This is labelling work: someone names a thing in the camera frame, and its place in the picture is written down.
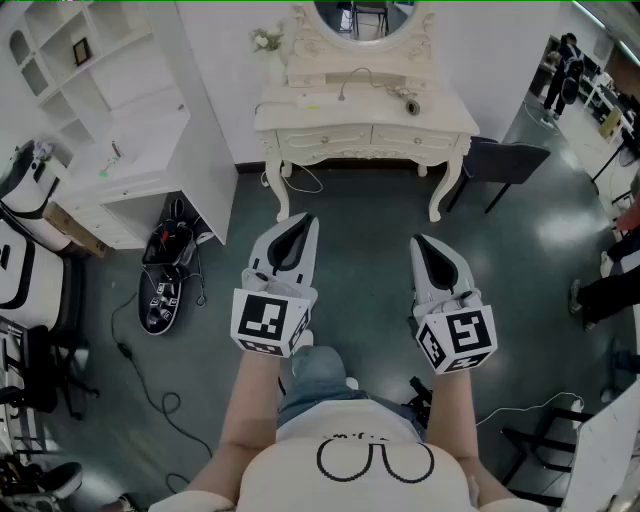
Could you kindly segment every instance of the white shelving unit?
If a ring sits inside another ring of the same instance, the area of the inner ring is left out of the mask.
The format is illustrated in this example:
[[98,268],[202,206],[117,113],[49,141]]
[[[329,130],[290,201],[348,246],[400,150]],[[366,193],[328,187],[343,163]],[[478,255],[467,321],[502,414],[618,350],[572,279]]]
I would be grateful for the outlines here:
[[[38,106],[75,153],[113,124],[91,68],[151,35],[139,2],[34,2],[7,44]],[[78,66],[73,45],[83,38],[91,58]]]
[[173,3],[34,2],[4,44],[73,153],[52,200],[112,248],[140,249],[181,191],[225,242],[237,173]]

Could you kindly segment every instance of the white wall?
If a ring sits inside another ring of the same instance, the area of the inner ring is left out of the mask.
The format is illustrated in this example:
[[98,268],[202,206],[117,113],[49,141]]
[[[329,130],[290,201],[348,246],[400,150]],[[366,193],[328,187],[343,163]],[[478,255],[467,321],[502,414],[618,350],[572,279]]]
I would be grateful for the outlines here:
[[[502,140],[529,87],[556,3],[433,3],[437,56],[480,126]],[[236,163],[264,160],[253,131],[263,67],[249,32],[289,14],[290,4],[184,3],[178,9]]]
[[593,53],[596,41],[598,38],[606,35],[606,31],[596,25],[591,18],[576,7],[573,2],[562,2],[560,9],[558,9],[558,15],[551,33],[560,39],[560,37],[567,32],[574,34],[578,38],[578,48],[604,69],[611,56],[611,50],[613,50],[613,39],[608,39],[609,46],[605,58],[600,59],[596,57]]

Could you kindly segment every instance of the green floor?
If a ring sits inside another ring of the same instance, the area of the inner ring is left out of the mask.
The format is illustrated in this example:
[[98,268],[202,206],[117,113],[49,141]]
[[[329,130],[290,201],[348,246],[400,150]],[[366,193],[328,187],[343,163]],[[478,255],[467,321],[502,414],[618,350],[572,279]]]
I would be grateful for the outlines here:
[[[421,179],[409,171],[320,171],[321,194],[291,193],[292,212],[309,211],[320,219],[314,280],[319,301],[311,327],[318,344],[337,349],[362,388],[405,402],[413,396],[411,377],[430,382],[432,373],[407,323],[409,239],[425,233],[467,259],[485,304],[493,307],[500,348],[473,371],[478,419],[497,407],[540,404],[559,391],[582,395],[588,412],[601,407],[607,344],[615,334],[623,345],[635,346],[632,313],[624,311],[585,333],[580,320],[569,316],[566,299],[574,277],[597,278],[599,254],[613,236],[589,178],[562,135],[553,136],[521,109],[508,140],[545,145],[552,155],[488,215],[484,207],[500,185],[471,183],[454,211],[431,224],[429,198],[441,178],[435,173]],[[304,175],[294,175],[293,182],[313,186]],[[211,241],[201,249],[207,306],[195,305],[199,289],[191,280],[169,334],[147,336],[135,304],[116,319],[117,335],[133,347],[153,400],[178,392],[182,407],[173,420],[211,446],[241,356],[229,338],[233,289],[254,240],[275,222],[276,210],[275,197],[260,185],[259,175],[241,175],[227,245]],[[193,477],[206,462],[202,446],[178,435],[148,405],[133,368],[111,339],[111,312],[136,290],[140,258],[140,252],[122,251],[87,263],[87,380],[102,396],[86,404],[82,422],[69,419],[63,408],[48,421],[62,448],[52,462],[69,458],[84,465],[83,486],[74,497],[77,510],[121,492],[134,493],[146,506],[168,494],[167,473]],[[289,382],[286,370],[283,381]],[[571,401],[564,397],[556,403],[568,407]],[[482,459],[497,476],[515,455],[500,429],[531,430],[540,415],[540,410],[504,412],[479,427]],[[557,475],[530,467],[514,486],[540,492]],[[549,492],[560,493],[565,483],[566,477]]]

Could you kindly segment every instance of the wire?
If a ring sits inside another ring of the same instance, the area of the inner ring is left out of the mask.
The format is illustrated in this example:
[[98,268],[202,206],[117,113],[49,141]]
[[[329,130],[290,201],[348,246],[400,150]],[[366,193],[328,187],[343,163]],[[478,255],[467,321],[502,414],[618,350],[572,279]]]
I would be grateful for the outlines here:
[[[291,183],[289,183],[289,180],[287,178],[285,178],[284,176],[282,176],[282,179],[284,180],[284,182],[287,184],[287,186],[291,189],[291,190],[295,190],[296,192],[304,192],[305,194],[319,194],[320,192],[322,192],[324,190],[324,185],[322,184],[322,182],[316,177],[315,174],[313,174],[309,169],[307,169],[304,165],[298,165],[298,167],[301,167],[303,170],[307,171],[311,177],[316,180],[316,182],[318,183],[318,185],[320,185],[320,188],[318,190],[303,190],[301,188],[296,188],[294,187]],[[267,175],[267,171],[263,171],[262,174],[260,175],[260,183],[262,183],[263,186],[267,187],[269,186],[269,181],[265,181],[265,176]]]
[[156,291],[158,287],[156,286],[156,283],[153,282],[153,279],[151,279],[151,274],[149,274],[149,271],[145,268],[144,265],[142,265],[142,270],[144,270],[144,273],[147,274],[149,282],[151,283],[151,286],[153,286],[153,291]]
[[526,104],[526,103],[524,103],[524,109],[525,109],[525,111],[527,112],[527,114],[529,115],[529,117],[530,117],[531,119],[533,119],[537,124],[539,124],[540,126],[542,126],[544,129],[546,129],[546,130],[550,130],[550,131],[553,133],[553,135],[554,135],[554,136],[555,136],[555,135],[559,135],[559,134],[560,134],[560,131],[559,131],[559,130],[555,130],[554,128],[550,128],[549,126],[547,126],[546,124],[544,124],[542,121],[538,121],[535,117],[533,117],[533,116],[531,115],[531,112],[529,112],[529,108],[528,108],[528,106],[527,106],[527,104]]
[[550,402],[552,402],[553,400],[558,398],[560,395],[570,395],[570,396],[573,396],[573,397],[577,398],[578,400],[580,400],[580,403],[582,404],[582,408],[584,409],[584,400],[582,399],[582,397],[580,395],[576,395],[575,393],[569,393],[568,391],[560,391],[560,393],[557,393],[557,394],[553,395],[551,398],[549,398],[549,400],[547,400],[542,405],[532,405],[531,407],[527,407],[526,409],[520,409],[518,407],[500,407],[499,409],[496,409],[491,414],[489,414],[489,416],[487,416],[485,419],[483,419],[483,420],[479,421],[478,423],[476,423],[476,427],[479,427],[485,421],[488,421],[494,414],[497,414],[500,411],[527,412],[527,411],[531,411],[533,409],[542,409],[543,407],[546,407],[547,404],[549,404]]
[[[575,457],[576,457],[576,454],[574,453],[573,456],[571,457],[571,460],[569,461],[569,464],[567,464],[569,467],[571,467],[571,464],[573,464],[573,460],[575,459]],[[566,473],[560,473],[557,477],[555,477],[551,481],[551,483],[544,488],[544,491],[540,493],[540,496],[544,496],[546,492],[549,489],[551,489],[551,487],[553,487],[553,484],[555,484],[558,480],[560,480],[564,475],[566,475]]]
[[[180,434],[182,434],[186,438],[191,439],[193,441],[196,441],[197,443],[199,443],[202,446],[204,446],[205,450],[207,451],[207,454],[209,455],[209,458],[211,458],[211,457],[213,457],[213,451],[211,450],[211,447],[207,443],[205,443],[199,437],[187,432],[182,427],[176,425],[173,421],[171,421],[171,418],[169,417],[170,414],[173,414],[178,409],[180,409],[180,406],[182,405],[182,399],[180,398],[180,395],[178,393],[176,393],[175,391],[167,391],[162,395],[162,398],[161,398],[161,401],[160,401],[160,405],[157,405],[151,399],[151,395],[149,394],[149,388],[147,387],[147,382],[144,379],[144,375],[143,375],[142,371],[140,370],[140,368],[138,367],[137,363],[134,360],[134,356],[133,356],[133,352],[132,352],[131,348],[129,348],[129,346],[125,342],[119,340],[118,337],[116,336],[116,330],[115,330],[115,317],[116,317],[116,315],[120,311],[122,311],[124,308],[126,308],[129,304],[131,304],[131,302],[133,302],[133,299],[135,299],[137,297],[137,295],[138,295],[138,292],[135,292],[133,295],[131,295],[131,297],[129,297],[129,299],[126,302],[122,303],[120,306],[118,306],[116,309],[114,309],[113,312],[111,313],[111,337],[113,338],[113,342],[116,344],[116,346],[118,347],[118,350],[123,355],[123,357],[125,359],[127,359],[131,363],[131,365],[133,366],[133,369],[135,370],[136,375],[138,376],[138,379],[140,380],[140,385],[142,386],[142,390],[144,392],[144,396],[147,399],[147,402],[149,402],[149,405],[151,405],[151,407],[153,407],[153,409],[155,409],[156,411],[161,413],[164,416],[164,418],[167,420],[167,423],[169,423],[169,425],[171,425]],[[175,403],[171,407],[167,406],[167,400],[169,398],[173,398],[175,400]],[[173,494],[176,494],[176,491],[173,489],[173,487],[171,487],[171,485],[169,483],[169,478],[172,477],[172,476],[176,477],[176,478],[180,478],[180,479],[184,480],[186,483],[189,483],[189,480],[187,480],[187,478],[185,478],[184,476],[182,476],[182,475],[180,475],[178,473],[168,473],[167,474],[167,476],[165,477],[165,483],[167,485],[167,488]]]
[[384,87],[387,91],[387,94],[389,94],[390,96],[395,96],[397,98],[413,99],[418,95],[418,93],[416,92],[411,92],[411,90],[408,89],[407,87],[391,87],[390,85],[387,85],[387,84],[374,84],[373,74],[371,73],[371,70],[367,67],[359,67],[354,69],[351,73],[349,73],[345,81],[342,82],[342,87],[340,87],[340,94],[338,94],[339,101],[344,101],[346,99],[344,96],[344,88],[349,82],[349,80],[351,80],[351,77],[353,76],[353,74],[356,71],[360,71],[361,69],[364,69],[367,73],[369,73],[369,84],[371,85],[371,87],[374,87],[375,89]]
[[198,260],[198,272],[196,274],[189,274],[187,277],[182,279],[182,281],[186,281],[187,279],[196,276],[200,278],[200,296],[196,299],[196,304],[198,307],[203,308],[207,305],[207,297],[204,294],[204,275],[202,274],[202,265],[200,264],[200,248],[198,244],[196,244],[196,259]]

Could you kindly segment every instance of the white t-shirt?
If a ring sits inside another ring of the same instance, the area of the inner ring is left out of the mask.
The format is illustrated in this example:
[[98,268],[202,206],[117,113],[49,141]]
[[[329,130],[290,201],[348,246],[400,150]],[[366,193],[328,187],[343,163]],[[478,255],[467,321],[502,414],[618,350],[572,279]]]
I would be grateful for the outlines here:
[[[186,491],[150,512],[233,510],[229,500]],[[473,512],[469,485],[448,453],[420,442],[407,420],[372,400],[322,402],[278,429],[242,477],[237,512]],[[481,512],[547,512],[507,499]]]

